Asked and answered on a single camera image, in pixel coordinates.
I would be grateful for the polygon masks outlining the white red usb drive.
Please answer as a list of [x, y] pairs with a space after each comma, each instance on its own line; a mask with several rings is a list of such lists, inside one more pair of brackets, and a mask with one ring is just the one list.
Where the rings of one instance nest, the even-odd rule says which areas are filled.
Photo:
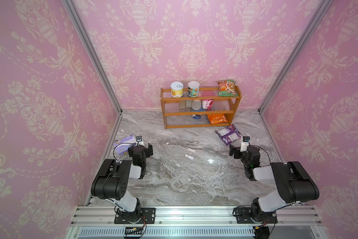
[[191, 155], [185, 154], [185, 157], [187, 157], [187, 158], [189, 158], [189, 159], [191, 159], [191, 160], [194, 160], [194, 157], [191, 156]]

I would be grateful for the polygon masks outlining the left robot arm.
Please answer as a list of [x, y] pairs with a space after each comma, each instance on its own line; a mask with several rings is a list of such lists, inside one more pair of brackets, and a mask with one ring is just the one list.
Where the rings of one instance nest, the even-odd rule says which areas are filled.
[[130, 160], [105, 159], [91, 186], [91, 195], [115, 205], [115, 224], [154, 224], [156, 208], [143, 208], [128, 190], [130, 179], [142, 180], [147, 172], [147, 158], [154, 154], [148, 143], [130, 144]]

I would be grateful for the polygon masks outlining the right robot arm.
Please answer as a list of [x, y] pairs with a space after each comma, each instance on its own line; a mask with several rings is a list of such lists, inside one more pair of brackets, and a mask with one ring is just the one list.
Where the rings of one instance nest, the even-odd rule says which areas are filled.
[[287, 163], [271, 162], [260, 165], [258, 146], [244, 142], [240, 147], [229, 146], [229, 155], [240, 159], [244, 166], [245, 176], [250, 181], [275, 181], [276, 190], [255, 198], [250, 207], [238, 206], [232, 211], [237, 223], [256, 223], [265, 226], [277, 222], [277, 210], [294, 203], [317, 200], [319, 189], [304, 167], [298, 161]]

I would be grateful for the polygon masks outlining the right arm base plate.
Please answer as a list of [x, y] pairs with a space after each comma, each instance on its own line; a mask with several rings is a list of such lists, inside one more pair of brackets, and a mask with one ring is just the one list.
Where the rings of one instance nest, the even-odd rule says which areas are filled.
[[261, 212], [260, 210], [253, 210], [247, 207], [236, 207], [232, 211], [232, 216], [235, 217], [238, 224], [276, 224], [277, 214], [275, 212]]

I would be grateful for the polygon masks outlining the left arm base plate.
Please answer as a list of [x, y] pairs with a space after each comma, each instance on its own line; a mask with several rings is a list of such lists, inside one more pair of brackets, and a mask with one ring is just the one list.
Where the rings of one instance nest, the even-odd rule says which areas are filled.
[[134, 212], [123, 212], [115, 210], [114, 224], [154, 224], [156, 208], [141, 208]]

